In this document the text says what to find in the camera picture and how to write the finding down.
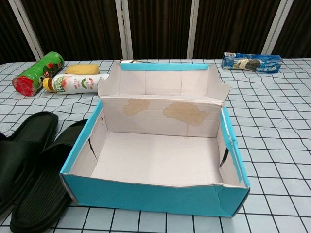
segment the water stain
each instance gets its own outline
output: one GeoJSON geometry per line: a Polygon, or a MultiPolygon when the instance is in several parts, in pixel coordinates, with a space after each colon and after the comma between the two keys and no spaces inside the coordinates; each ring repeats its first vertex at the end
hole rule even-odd
{"type": "Polygon", "coordinates": [[[123,107],[123,111],[125,114],[127,114],[129,117],[131,117],[136,113],[139,113],[143,110],[148,109],[149,105],[150,105],[150,102],[147,100],[129,99],[128,105],[125,105],[123,107]]]}
{"type": "Polygon", "coordinates": [[[166,107],[163,114],[186,123],[186,136],[189,135],[189,125],[199,126],[208,116],[207,112],[200,111],[198,106],[191,103],[172,103],[166,107]]]}

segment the black slipper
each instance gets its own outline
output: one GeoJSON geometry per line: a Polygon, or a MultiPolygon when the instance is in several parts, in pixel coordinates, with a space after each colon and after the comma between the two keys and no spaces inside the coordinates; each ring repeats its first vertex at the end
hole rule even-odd
{"type": "Polygon", "coordinates": [[[11,136],[0,133],[0,215],[22,192],[57,123],[58,116],[53,113],[35,113],[11,136]]]}
{"type": "Polygon", "coordinates": [[[74,123],[38,157],[35,170],[12,211],[10,228],[15,233],[36,233],[59,219],[71,198],[59,172],[86,120],[74,123]]]}

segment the green can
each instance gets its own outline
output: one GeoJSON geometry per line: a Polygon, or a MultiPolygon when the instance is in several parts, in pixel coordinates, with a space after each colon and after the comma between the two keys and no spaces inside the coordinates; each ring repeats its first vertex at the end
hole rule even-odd
{"type": "Polygon", "coordinates": [[[29,69],[12,80],[15,90],[25,96],[34,96],[42,87],[44,78],[52,78],[64,66],[63,57],[57,52],[49,52],[29,69]]]}

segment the checkered tablecloth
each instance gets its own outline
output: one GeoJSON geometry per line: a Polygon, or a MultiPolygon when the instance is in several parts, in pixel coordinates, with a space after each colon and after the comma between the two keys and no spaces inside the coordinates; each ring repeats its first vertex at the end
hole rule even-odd
{"type": "MultiPolygon", "coordinates": [[[[238,136],[251,192],[233,218],[172,215],[72,204],[49,233],[311,233],[311,59],[284,59],[277,74],[222,70],[221,60],[148,60],[216,63],[231,87],[225,102],[238,136]]],[[[112,61],[99,64],[109,72],[112,61]]],[[[59,116],[57,134],[88,118],[95,94],[60,95],[41,90],[34,97],[15,92],[11,80],[33,62],[0,65],[0,131],[9,136],[31,114],[59,116]]],[[[0,218],[8,233],[10,211],[0,218]]]]}

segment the sponge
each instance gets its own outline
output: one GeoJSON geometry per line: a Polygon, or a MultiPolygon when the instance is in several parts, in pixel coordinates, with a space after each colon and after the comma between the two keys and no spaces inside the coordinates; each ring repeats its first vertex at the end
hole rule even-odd
{"type": "Polygon", "coordinates": [[[65,71],[66,74],[99,74],[99,66],[97,64],[92,65],[71,65],[65,71]]]}

